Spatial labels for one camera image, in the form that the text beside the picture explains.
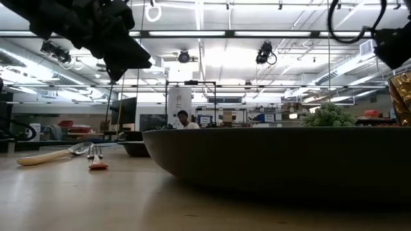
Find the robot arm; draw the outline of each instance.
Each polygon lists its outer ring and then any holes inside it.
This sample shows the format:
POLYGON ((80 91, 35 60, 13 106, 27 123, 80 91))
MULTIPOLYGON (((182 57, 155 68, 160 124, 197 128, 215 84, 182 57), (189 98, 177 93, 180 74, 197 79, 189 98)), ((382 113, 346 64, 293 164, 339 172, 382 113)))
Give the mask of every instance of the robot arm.
POLYGON ((112 81, 127 69, 150 68, 150 54, 128 35, 135 24, 122 0, 0 0, 30 22, 30 31, 44 40, 57 33, 74 47, 104 58, 112 81))

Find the monitor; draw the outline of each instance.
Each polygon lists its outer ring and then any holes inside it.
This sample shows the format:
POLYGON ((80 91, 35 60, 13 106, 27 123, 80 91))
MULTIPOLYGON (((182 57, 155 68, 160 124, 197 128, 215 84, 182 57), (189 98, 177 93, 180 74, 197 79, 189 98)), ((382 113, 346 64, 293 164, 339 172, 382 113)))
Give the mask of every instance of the monitor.
POLYGON ((166 125, 166 115, 163 114, 141 114, 140 131, 156 130, 158 127, 166 125))
POLYGON ((129 98, 119 101, 113 101, 111 110, 111 125, 116 125, 119 121, 119 125, 131 124, 136 122, 136 106, 137 99, 129 98), (121 104, 121 117, 118 120, 120 114, 120 104, 121 104))

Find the security camera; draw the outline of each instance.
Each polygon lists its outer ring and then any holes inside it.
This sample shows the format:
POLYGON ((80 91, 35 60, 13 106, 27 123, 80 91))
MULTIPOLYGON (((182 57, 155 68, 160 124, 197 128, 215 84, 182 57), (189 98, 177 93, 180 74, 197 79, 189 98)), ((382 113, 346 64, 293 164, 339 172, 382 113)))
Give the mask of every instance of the security camera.
POLYGON ((179 55, 179 62, 182 64, 186 64, 190 62, 190 55, 188 54, 188 50, 182 50, 179 55))
POLYGON ((256 63, 257 64, 265 64, 268 63, 270 65, 274 65, 277 62, 277 56, 272 52, 272 45, 271 42, 264 42, 263 45, 261 46, 261 49, 258 51, 257 58, 256 58, 256 63), (274 63, 269 63, 268 59, 274 56, 275 62, 274 63))

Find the red object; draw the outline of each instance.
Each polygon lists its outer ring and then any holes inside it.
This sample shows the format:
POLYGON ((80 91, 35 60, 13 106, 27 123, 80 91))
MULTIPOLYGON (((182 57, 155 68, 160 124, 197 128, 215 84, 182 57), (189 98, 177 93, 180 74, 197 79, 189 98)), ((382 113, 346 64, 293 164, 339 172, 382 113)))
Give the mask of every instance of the red object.
POLYGON ((379 114, 377 110, 366 110, 364 112, 364 116, 368 118, 378 118, 379 114))
POLYGON ((89 133, 91 130, 91 128, 76 128, 76 127, 72 127, 70 128, 71 133, 89 133))
POLYGON ((72 127, 74 125, 74 121, 61 121, 58 125, 64 128, 72 127))

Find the white handle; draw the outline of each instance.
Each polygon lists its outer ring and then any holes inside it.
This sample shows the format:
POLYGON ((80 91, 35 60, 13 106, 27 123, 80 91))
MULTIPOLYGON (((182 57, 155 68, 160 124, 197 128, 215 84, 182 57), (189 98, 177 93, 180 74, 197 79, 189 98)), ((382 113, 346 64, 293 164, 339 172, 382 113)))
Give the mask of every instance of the white handle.
POLYGON ((41 164, 57 158, 68 157, 71 155, 69 150, 54 151, 43 155, 37 155, 34 157, 24 157, 17 160, 17 163, 22 166, 31 166, 35 164, 41 164))

